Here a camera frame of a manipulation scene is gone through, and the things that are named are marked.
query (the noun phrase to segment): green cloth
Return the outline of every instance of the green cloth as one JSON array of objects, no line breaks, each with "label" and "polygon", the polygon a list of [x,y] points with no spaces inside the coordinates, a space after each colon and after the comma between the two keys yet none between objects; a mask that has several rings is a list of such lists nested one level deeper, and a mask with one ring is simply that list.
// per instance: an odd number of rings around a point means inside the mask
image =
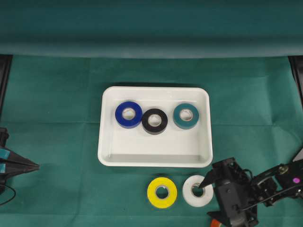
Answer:
[{"label": "green cloth", "polygon": [[0,53],[123,58],[303,54],[298,0],[3,0]]},{"label": "green cloth", "polygon": [[[103,91],[113,85],[201,87],[210,96],[214,161],[236,157],[258,174],[286,163],[303,144],[303,112],[286,57],[137,60],[14,56],[1,126],[7,147],[41,169],[13,178],[1,226],[184,227],[210,224],[182,185],[207,168],[107,167],[97,158]],[[166,210],[147,200],[158,175],[178,188]],[[302,225],[303,201],[259,205],[262,227]]]}]

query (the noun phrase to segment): black tape roll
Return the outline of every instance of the black tape roll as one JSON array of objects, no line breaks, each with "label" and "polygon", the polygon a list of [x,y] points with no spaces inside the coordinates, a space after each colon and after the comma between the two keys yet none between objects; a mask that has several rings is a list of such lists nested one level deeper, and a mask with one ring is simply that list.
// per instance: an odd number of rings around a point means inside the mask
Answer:
[{"label": "black tape roll", "polygon": [[[156,115],[161,118],[160,124],[154,125],[154,126],[150,125],[149,118],[157,117]],[[159,109],[150,109],[150,110],[146,111],[142,116],[143,128],[145,129],[145,131],[147,131],[149,134],[152,134],[152,135],[157,135],[157,134],[160,134],[161,132],[163,132],[167,126],[167,122],[168,122],[168,119],[167,119],[166,114],[162,110],[159,110]]]}]

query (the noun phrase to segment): plastic tray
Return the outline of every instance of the plastic tray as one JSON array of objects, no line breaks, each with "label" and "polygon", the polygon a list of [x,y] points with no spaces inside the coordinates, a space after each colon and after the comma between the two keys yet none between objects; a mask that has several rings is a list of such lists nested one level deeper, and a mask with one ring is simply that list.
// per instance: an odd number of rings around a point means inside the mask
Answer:
[{"label": "plastic tray", "polygon": [[[140,123],[122,128],[115,119],[117,106],[134,101],[143,113],[151,108],[168,117],[166,130],[150,135]],[[174,108],[191,103],[199,111],[199,121],[189,130],[173,122]],[[102,96],[98,158],[106,166],[205,167],[213,159],[209,96],[201,88],[109,87]]]}]

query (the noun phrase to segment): tape roll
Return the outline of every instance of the tape roll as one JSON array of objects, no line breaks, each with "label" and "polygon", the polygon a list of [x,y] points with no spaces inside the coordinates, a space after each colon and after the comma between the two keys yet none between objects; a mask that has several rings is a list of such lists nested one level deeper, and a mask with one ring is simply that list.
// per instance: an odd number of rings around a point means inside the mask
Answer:
[{"label": "tape roll", "polygon": [[159,109],[150,109],[142,116],[142,125],[149,134],[157,135],[163,132],[167,126],[167,116]]},{"label": "tape roll", "polygon": [[199,120],[199,111],[189,103],[182,103],[175,108],[173,119],[179,128],[191,129]]},{"label": "tape roll", "polygon": [[[129,119],[124,118],[123,114],[125,111],[133,112],[133,116],[130,116]],[[137,103],[124,102],[116,108],[115,117],[121,127],[131,129],[140,124],[142,119],[142,109]]]},{"label": "tape roll", "polygon": [[189,177],[184,182],[182,189],[183,198],[189,205],[193,207],[205,206],[212,200],[214,196],[214,190],[212,185],[208,185],[205,188],[203,188],[203,194],[201,196],[194,195],[193,188],[198,187],[203,180],[204,180],[203,176],[194,175]]},{"label": "tape roll", "polygon": [[223,227],[223,225],[218,222],[216,219],[212,220],[212,223],[210,224],[210,227]]},{"label": "tape roll", "polygon": [[[164,187],[168,191],[168,195],[166,198],[161,199],[157,196],[156,191],[160,188]],[[170,207],[177,199],[177,187],[173,183],[172,180],[166,178],[166,177],[158,177],[150,184],[147,188],[147,198],[151,202],[153,206],[159,209],[165,209]]]}]

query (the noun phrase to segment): black cable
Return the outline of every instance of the black cable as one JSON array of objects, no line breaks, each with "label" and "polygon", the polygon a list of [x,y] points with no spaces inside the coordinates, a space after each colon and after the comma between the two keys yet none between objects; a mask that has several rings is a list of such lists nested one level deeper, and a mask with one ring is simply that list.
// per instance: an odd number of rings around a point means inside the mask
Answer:
[{"label": "black cable", "polygon": [[261,201],[255,203],[255,204],[253,204],[253,205],[251,205],[251,206],[249,206],[249,207],[245,207],[245,208],[239,209],[239,211],[246,211],[246,210],[249,210],[250,208],[253,208],[253,207],[257,206],[259,203],[265,202],[265,201],[267,201],[267,200],[270,200],[271,198],[274,198],[274,197],[277,196],[277,195],[280,195],[280,194],[282,194],[282,193],[285,193],[286,191],[289,191],[289,190],[294,189],[294,188],[297,188],[297,187],[302,187],[302,186],[303,186],[303,183],[294,185],[294,186],[292,186],[292,187],[290,187],[290,188],[286,188],[286,189],[281,190],[281,191],[277,192],[276,194],[274,194],[274,195],[272,195],[272,196],[269,196],[268,198],[266,198],[266,199],[264,199],[264,200],[261,200]]},{"label": "black cable", "polygon": [[1,187],[1,186],[11,189],[11,190],[14,192],[14,195],[13,195],[13,197],[11,197],[9,200],[6,200],[5,202],[0,203],[0,206],[2,206],[2,205],[4,205],[4,204],[6,204],[6,203],[12,201],[12,200],[15,198],[16,194],[17,194],[17,193],[16,193],[16,190],[13,189],[12,187],[7,186],[7,185],[5,185],[5,184],[0,184],[0,187]]},{"label": "black cable", "polygon": [[253,175],[252,175],[252,172],[249,170],[249,169],[243,169],[244,172],[249,172],[250,174],[250,179],[252,180],[253,179]]}]

